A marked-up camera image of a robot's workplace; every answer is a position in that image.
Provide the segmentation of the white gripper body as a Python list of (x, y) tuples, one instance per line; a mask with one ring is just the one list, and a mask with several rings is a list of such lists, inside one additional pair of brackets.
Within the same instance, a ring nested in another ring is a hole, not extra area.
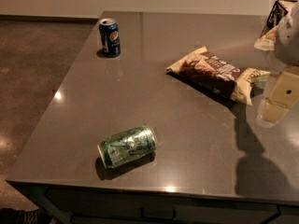
[(296, 2), (279, 22), (275, 41), (276, 58), (285, 64), (299, 65), (299, 3)]

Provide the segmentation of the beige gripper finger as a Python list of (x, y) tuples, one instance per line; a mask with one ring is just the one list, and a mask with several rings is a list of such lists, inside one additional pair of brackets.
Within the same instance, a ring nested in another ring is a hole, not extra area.
[(265, 84), (258, 108), (259, 124), (279, 123), (299, 102), (299, 67), (292, 66), (271, 75)]
[(276, 33), (278, 27), (275, 26), (274, 28), (270, 29), (264, 35), (262, 35), (255, 43), (254, 48), (262, 50), (262, 51), (269, 51), (274, 49), (275, 41), (276, 41)]

